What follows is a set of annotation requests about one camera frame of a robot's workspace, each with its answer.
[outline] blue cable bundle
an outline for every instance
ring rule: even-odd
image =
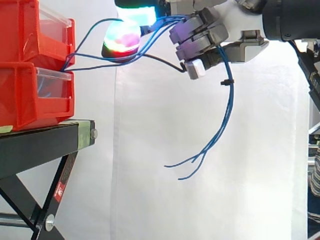
[[[88,33],[85,35],[85,37],[83,38],[83,40],[79,44],[78,48],[75,50],[75,52],[67,56],[65,64],[64,64],[63,68],[61,69],[61,72],[94,70],[94,69],[100,69],[100,68],[120,67],[120,66],[125,66],[125,65],[128,65],[128,64],[131,64],[131,63],[139,60],[141,57],[143,57],[144,54],[146,54],[146,52],[153,46],[153,44],[159,39],[159,37],[165,31],[167,31],[169,28],[171,28],[174,25],[176,25],[184,17],[185,16],[180,16],[180,15],[179,16],[177,15],[177,16],[170,16],[170,17],[162,17],[161,18],[162,20],[163,19],[167,19],[167,21],[165,23],[163,23],[161,26],[159,26],[159,28],[157,28],[157,30],[152,34],[152,36],[149,38],[147,43],[136,54],[133,54],[133,55],[130,55],[130,56],[126,56],[126,57],[119,57],[119,58],[104,58],[104,57],[93,56],[93,55],[89,55],[89,54],[78,53],[79,49],[84,44],[84,42],[87,40],[87,38],[90,35],[91,31],[97,25],[99,25],[101,23],[104,23],[104,22],[108,22],[108,21],[122,21],[121,19],[118,19],[118,18],[102,19],[102,20],[98,21],[97,23],[95,23],[91,27],[91,29],[88,31]],[[214,137],[209,141],[209,143],[201,150],[200,153],[198,153],[197,155],[195,155],[193,157],[190,157],[190,158],[188,158],[188,159],[186,159],[186,160],[184,160],[184,161],[182,161],[182,162],[180,162],[178,164],[165,165],[164,166],[166,168],[175,168],[175,167],[181,166],[181,165],[183,165],[183,164],[185,164],[187,162],[190,162],[190,161],[191,161],[191,163],[195,163],[202,156],[198,167],[189,176],[178,178],[178,180],[187,180],[187,179],[191,178],[194,174],[196,174],[198,172],[198,170],[201,168],[201,166],[204,163],[204,160],[206,158],[206,155],[207,155],[208,151],[210,149],[212,149],[212,147],[219,141],[219,139],[221,138],[222,134],[226,130],[226,127],[228,125],[228,122],[230,120],[230,116],[231,116],[231,113],[232,113],[232,110],[233,110],[235,91],[234,91],[234,80],[233,80],[232,71],[231,71],[231,68],[230,68],[230,65],[229,65],[228,56],[226,55],[224,49],[221,46],[217,46],[217,49],[218,49],[218,51],[219,51],[219,53],[220,53],[220,55],[221,55],[221,57],[222,57],[222,59],[224,61],[224,64],[225,64],[225,67],[226,67],[226,71],[227,71],[227,75],[228,75],[228,80],[224,81],[222,84],[223,85],[228,85],[230,87],[229,100],[228,100],[228,103],[227,103],[225,115],[224,115],[224,118],[223,118],[223,121],[222,121],[220,129],[214,135]],[[99,65],[99,66],[86,67],[86,68],[66,69],[68,67],[71,59],[74,56],[86,57],[86,58],[103,60],[103,61],[111,61],[111,62],[114,61],[114,60],[127,60],[127,59],[131,59],[132,57],[134,57],[134,59],[132,59],[132,60],[130,60],[128,62],[125,62],[125,63]]]
[[[229,81],[229,86],[230,86],[229,101],[228,101],[228,104],[226,107],[225,115],[224,115],[220,129],[214,135],[214,137],[209,141],[209,143],[201,150],[200,153],[198,153],[197,155],[190,157],[190,158],[188,158],[178,164],[164,166],[166,168],[175,168],[175,167],[181,166],[181,165],[183,165],[187,162],[190,162],[190,161],[191,161],[191,163],[195,163],[197,161],[197,159],[199,159],[199,157],[202,156],[198,167],[193,171],[193,173],[191,173],[189,176],[178,178],[178,180],[187,180],[187,179],[191,178],[194,174],[196,174],[196,172],[198,172],[198,170],[201,168],[201,166],[204,163],[204,160],[206,158],[208,151],[219,141],[222,134],[226,130],[226,127],[228,125],[228,122],[229,122],[229,119],[231,116],[232,109],[234,107],[234,95],[235,95],[234,84],[233,84],[234,80],[233,80],[232,71],[231,71],[231,68],[229,65],[228,56],[226,55],[224,49],[221,46],[217,46],[217,49],[218,49],[221,57],[223,58],[225,68],[226,68],[226,71],[228,74],[228,81]]]
[[[151,35],[151,37],[149,38],[149,40],[147,41],[147,43],[139,50],[138,53],[136,54],[132,54],[130,56],[125,56],[125,57],[118,57],[118,58],[105,58],[105,57],[99,57],[99,56],[93,56],[93,55],[89,55],[89,54],[83,54],[83,53],[78,53],[79,49],[81,48],[81,46],[84,44],[84,42],[87,40],[88,36],[90,35],[90,33],[92,32],[92,30],[98,26],[101,23],[104,22],[109,22],[109,21],[119,21],[122,22],[121,19],[118,18],[107,18],[107,19],[102,19],[98,22],[96,22],[88,31],[88,33],[85,35],[85,37],[83,38],[83,40],[81,41],[81,43],[79,44],[79,46],[77,47],[77,49],[75,50],[74,53],[71,53],[70,55],[67,56],[66,61],[64,63],[64,66],[62,67],[62,69],[60,70],[61,72],[68,72],[68,71],[84,71],[84,70],[94,70],[94,69],[101,69],[101,68],[110,68],[110,67],[121,67],[121,66],[125,66],[131,63],[134,63],[135,61],[139,60],[141,57],[143,57],[143,55],[145,53],[147,53],[147,51],[155,44],[155,42],[159,39],[159,37],[168,29],[170,29],[171,27],[173,27],[174,25],[176,25],[179,21],[181,21],[184,18],[184,16],[182,15],[177,15],[177,16],[170,16],[170,17],[162,17],[161,20],[163,19],[168,19],[168,21],[164,22],[161,26],[159,26],[156,31]],[[103,60],[103,61],[109,61],[112,62],[114,60],[127,60],[127,59],[131,59],[132,57],[135,57],[134,59],[125,62],[125,63],[117,63],[117,64],[108,64],[108,65],[100,65],[100,66],[93,66],[93,67],[85,67],[85,68],[74,68],[74,69],[66,69],[71,61],[71,59],[74,56],[81,56],[81,57],[86,57],[86,58],[91,58],[91,59],[97,59],[97,60]]]

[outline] metal rod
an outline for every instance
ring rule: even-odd
[[[28,225],[16,214],[0,213],[0,226],[29,228]]]

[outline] white curtain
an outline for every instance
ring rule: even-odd
[[[151,53],[176,64],[162,37]],[[228,101],[224,65],[192,81],[144,58],[117,70],[111,240],[305,240],[309,99],[288,44],[272,42],[231,66],[235,102],[220,141],[197,154],[219,129]]]

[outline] robotic hand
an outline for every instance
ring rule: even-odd
[[[223,48],[230,62],[245,63],[268,46],[267,40],[289,42],[310,85],[311,98],[320,110],[320,76],[315,67],[320,62],[320,1],[115,0],[115,4],[120,10],[153,8],[154,19],[186,15],[170,30],[170,38],[178,44],[177,57],[184,61],[193,80],[222,63],[216,48],[222,43],[228,43]],[[154,28],[141,29],[149,33]],[[307,52],[300,52],[294,40],[308,42]]]

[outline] blue wire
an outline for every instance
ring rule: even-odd
[[[118,58],[98,58],[98,57],[95,57],[96,59],[100,59],[100,60],[107,60],[107,61],[115,61],[115,60],[118,60],[118,61],[121,61],[121,60],[127,60],[127,59],[131,59],[132,57],[136,57],[140,54],[140,52],[148,45],[150,44],[150,42],[152,41],[152,39],[155,37],[155,35],[159,32],[159,30],[164,27],[165,25],[167,25],[168,23],[173,23],[173,22],[176,22],[176,21],[180,21],[182,18],[184,18],[185,16],[180,16],[180,15],[177,15],[177,16],[174,16],[174,17],[177,17],[178,19],[177,20],[169,20],[169,21],[166,21],[164,22],[160,27],[158,27],[155,32],[152,34],[152,36],[149,38],[149,40],[146,42],[146,44],[142,47],[142,49],[136,53],[136,54],[132,54],[130,56],[125,56],[125,57],[118,57]],[[162,17],[161,19],[171,19],[171,17]],[[64,72],[65,69],[68,67],[71,59],[78,55],[78,51],[80,49],[80,47],[84,44],[84,42],[87,40],[89,34],[92,32],[92,30],[99,24],[103,23],[103,22],[107,22],[107,21],[118,21],[118,22],[122,22],[121,19],[118,19],[118,18],[107,18],[107,19],[103,19],[103,20],[100,20],[98,22],[96,22],[91,28],[90,30],[88,31],[88,33],[86,34],[86,36],[84,37],[84,39],[81,41],[80,45],[77,47],[77,49],[74,51],[74,53],[71,53],[69,54],[67,57],[66,57],[66,61],[62,67],[62,69],[60,70],[61,72]],[[83,54],[83,57],[92,57],[90,55],[87,55],[87,54]]]
[[[229,80],[233,80],[233,75],[232,75],[232,71],[231,71],[231,68],[229,65],[228,56],[226,55],[226,53],[222,47],[217,46],[217,49],[218,49],[219,53],[221,54],[221,57],[224,61]],[[224,131],[226,130],[226,127],[228,125],[228,122],[230,120],[230,116],[231,116],[231,113],[233,110],[234,95],[235,95],[234,93],[235,93],[234,84],[232,83],[232,84],[230,84],[229,100],[227,103],[227,107],[226,107],[226,111],[225,111],[225,115],[224,115],[221,127],[218,130],[218,132],[214,135],[214,137],[209,141],[209,143],[202,149],[202,151],[200,153],[198,153],[197,155],[190,157],[190,158],[188,158],[178,164],[164,166],[166,168],[175,168],[175,167],[181,166],[191,160],[193,160],[192,163],[194,163],[202,155],[201,161],[200,161],[198,167],[193,171],[193,173],[191,173],[189,176],[178,178],[178,180],[180,180],[180,181],[187,180],[187,179],[191,178],[194,174],[196,174],[199,171],[199,169],[201,168],[201,166],[203,165],[208,151],[219,141],[219,139],[223,135]]]
[[[156,36],[156,34],[160,31],[160,29],[162,27],[164,27],[167,23],[175,23],[177,22],[177,20],[171,20],[171,21],[167,21],[164,24],[162,24],[160,27],[158,27],[155,32],[152,34],[152,36],[149,38],[149,40],[145,43],[145,45],[139,50],[139,52],[132,54],[130,56],[123,56],[123,57],[117,57],[117,58],[107,58],[107,57],[99,57],[99,56],[92,56],[89,54],[83,54],[83,53],[71,53],[69,54],[67,57],[73,57],[73,56],[82,56],[82,57],[87,57],[87,58],[94,58],[94,59],[98,59],[98,60],[104,60],[104,61],[121,61],[121,60],[127,60],[127,59],[131,59],[132,57],[136,57],[139,56],[141,54],[141,52],[152,42],[153,38]]]
[[[123,22],[122,19],[119,19],[119,18],[105,18],[105,19],[101,19],[100,21],[97,21],[90,29],[89,31],[87,32],[87,34],[84,36],[84,38],[82,39],[82,41],[80,42],[79,46],[76,48],[76,50],[74,51],[75,53],[77,53],[79,51],[79,49],[82,47],[82,45],[85,43],[85,41],[87,40],[87,38],[89,37],[90,33],[92,32],[92,30],[98,26],[99,24],[101,23],[105,23],[105,22],[109,22],[109,21],[117,21],[117,22]],[[61,69],[61,72],[63,72],[69,65],[70,61],[71,61],[72,58],[69,58],[67,57],[67,60],[65,61],[62,69]]]
[[[140,51],[139,55],[128,61],[128,62],[125,62],[125,63],[118,63],[118,64],[109,64],[109,65],[100,65],[100,66],[93,66],[93,67],[85,67],[85,68],[75,68],[75,69],[68,69],[67,71],[72,71],[72,72],[75,72],[75,71],[85,71],[85,70],[94,70],[94,69],[101,69],[101,68],[111,68],[111,67],[121,67],[121,66],[125,66],[125,65],[128,65],[128,64],[131,64],[131,63],[134,63],[135,61],[139,60],[140,58],[143,57],[143,55],[153,46],[153,44],[159,39],[159,37],[164,33],[166,32],[169,28],[171,28],[172,26],[174,26],[175,24],[177,24],[177,22],[179,21],[174,21],[172,24],[170,24],[169,26],[167,26],[165,29],[163,29],[159,35],[157,35],[155,37],[154,40],[151,41],[151,43],[145,47],[144,50]]]

